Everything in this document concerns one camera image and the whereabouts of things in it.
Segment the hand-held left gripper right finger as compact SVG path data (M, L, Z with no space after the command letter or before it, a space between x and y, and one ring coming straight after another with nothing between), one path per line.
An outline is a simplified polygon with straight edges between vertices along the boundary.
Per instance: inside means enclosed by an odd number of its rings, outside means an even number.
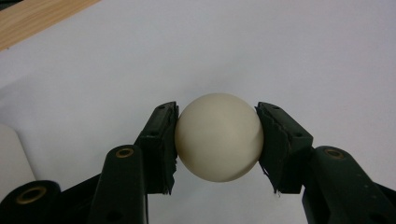
M299 193L313 136L277 105L258 102L255 109L263 127L264 143L259 158L263 172L274 192Z

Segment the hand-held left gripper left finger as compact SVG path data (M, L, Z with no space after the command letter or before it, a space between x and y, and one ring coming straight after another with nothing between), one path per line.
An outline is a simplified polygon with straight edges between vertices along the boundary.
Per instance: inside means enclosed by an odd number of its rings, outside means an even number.
M177 120L176 102L158 105L135 141L143 151L148 194L172 192L175 184L174 173L177 170Z

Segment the white ball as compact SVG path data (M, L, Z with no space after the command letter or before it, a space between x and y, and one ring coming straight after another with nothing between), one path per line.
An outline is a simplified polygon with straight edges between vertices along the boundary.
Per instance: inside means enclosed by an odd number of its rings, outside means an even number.
M192 101L175 132L177 154L194 175L229 182L248 173L262 154L263 127L255 110L231 94Z

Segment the white plastic bin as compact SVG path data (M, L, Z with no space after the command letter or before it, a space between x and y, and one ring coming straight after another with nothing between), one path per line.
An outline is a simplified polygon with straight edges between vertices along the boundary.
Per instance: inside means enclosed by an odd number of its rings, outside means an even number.
M17 133L0 124L0 202L15 188L34 180Z

